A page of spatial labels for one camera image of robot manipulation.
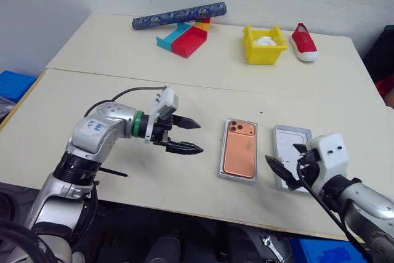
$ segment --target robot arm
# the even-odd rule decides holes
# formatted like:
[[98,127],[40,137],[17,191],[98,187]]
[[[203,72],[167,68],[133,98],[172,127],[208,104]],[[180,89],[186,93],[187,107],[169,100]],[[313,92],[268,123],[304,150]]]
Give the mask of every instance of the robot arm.
[[[294,147],[301,154],[297,165],[299,180],[279,160],[266,156],[275,174],[290,190],[304,186],[324,209],[338,213],[339,226],[347,236],[350,234],[346,225],[371,250],[362,250],[367,259],[394,262],[394,202],[365,186],[361,180],[345,177],[349,159],[340,134],[317,137],[306,146],[295,144]],[[360,250],[360,244],[353,239],[350,237]]]
[[[25,223],[60,262],[83,262],[72,257],[70,239],[86,224],[86,212],[90,209],[86,198],[95,193],[96,173],[119,138],[144,138],[146,143],[165,146],[167,152],[184,155],[203,151],[192,143],[173,142],[168,136],[173,125],[200,128],[190,118],[173,115],[177,101],[174,91],[167,87],[158,94],[148,115],[117,102],[106,102],[76,125],[62,159],[48,175]],[[16,248],[8,262],[25,259],[27,254]]]

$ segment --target white table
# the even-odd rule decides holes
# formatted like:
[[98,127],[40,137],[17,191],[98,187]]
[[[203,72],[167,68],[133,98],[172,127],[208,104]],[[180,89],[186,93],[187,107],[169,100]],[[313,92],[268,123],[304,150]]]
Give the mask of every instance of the white table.
[[[75,124],[91,104],[130,86],[159,85],[162,83],[48,69],[0,132],[0,181],[41,188],[59,162]],[[349,176],[360,177],[376,190],[394,197],[393,113],[380,104],[370,110],[381,112],[368,112],[357,100],[345,103],[333,98],[327,102],[289,99],[281,94],[171,86],[179,95],[177,114],[194,118],[202,127],[174,128],[171,136],[203,147],[204,153],[175,155],[165,153],[164,147],[144,144],[142,139],[119,139],[103,166],[125,172],[129,177],[99,172],[100,199],[343,238],[310,196],[276,189],[274,174],[264,159],[265,154],[273,153],[271,129],[276,124],[309,127],[314,136],[341,132],[351,158]],[[135,92],[120,102],[147,110],[155,94]],[[259,123],[255,185],[217,176],[228,116]]]
[[[274,66],[243,60],[242,27],[213,25],[189,59],[155,45],[174,26],[130,29],[132,17],[92,14],[54,57],[37,86],[0,126],[0,182],[41,188],[75,124],[94,102],[134,86],[171,85],[178,114],[200,130],[173,129],[174,140],[205,149],[194,156],[164,153],[141,139],[121,139],[99,173],[103,200],[343,238],[310,196],[275,188],[264,155],[272,155],[276,124],[308,127],[314,136],[340,132],[350,153],[349,177],[394,197],[394,115],[377,93],[349,38],[313,34],[318,61],[298,61],[291,47]],[[148,110],[155,93],[122,98]],[[217,176],[227,117],[259,124],[254,186]]]
[[[90,15],[47,67],[292,97],[339,98],[354,92],[381,100],[349,37],[312,34],[320,52],[314,63],[299,61],[287,42],[289,49],[275,66],[248,65],[242,26],[213,24],[207,41],[185,59],[156,45],[155,37],[164,38],[175,24],[137,31],[131,29],[132,19]],[[282,32],[288,40],[291,32]]]

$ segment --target yellow plastic bin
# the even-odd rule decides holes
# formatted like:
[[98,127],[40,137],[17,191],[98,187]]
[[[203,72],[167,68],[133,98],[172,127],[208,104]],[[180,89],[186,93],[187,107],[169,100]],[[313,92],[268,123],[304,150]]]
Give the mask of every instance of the yellow plastic bin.
[[[243,33],[245,58],[249,64],[273,65],[279,58],[281,52],[287,49],[287,44],[279,26],[275,26],[271,30],[252,30],[250,25],[246,25]],[[271,37],[276,45],[256,46],[254,40],[262,36]]]

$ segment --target blue box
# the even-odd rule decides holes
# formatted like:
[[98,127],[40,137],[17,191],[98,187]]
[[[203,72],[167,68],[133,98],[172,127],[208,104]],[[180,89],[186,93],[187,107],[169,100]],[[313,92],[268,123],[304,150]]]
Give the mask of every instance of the blue box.
[[33,76],[22,75],[11,71],[0,74],[0,96],[18,103],[31,85],[36,81]]
[[292,239],[290,244],[296,263],[367,263],[348,241]]

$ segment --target teal block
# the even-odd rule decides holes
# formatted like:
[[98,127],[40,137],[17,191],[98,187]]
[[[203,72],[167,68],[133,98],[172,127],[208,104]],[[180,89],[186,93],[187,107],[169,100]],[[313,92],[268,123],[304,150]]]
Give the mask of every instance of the teal block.
[[171,51],[171,44],[184,32],[189,30],[191,28],[191,25],[187,23],[178,23],[178,27],[176,30],[174,30],[170,35],[168,35],[166,38],[162,39],[159,37],[156,37],[156,41],[159,47],[162,47],[163,49],[166,49],[167,51]]

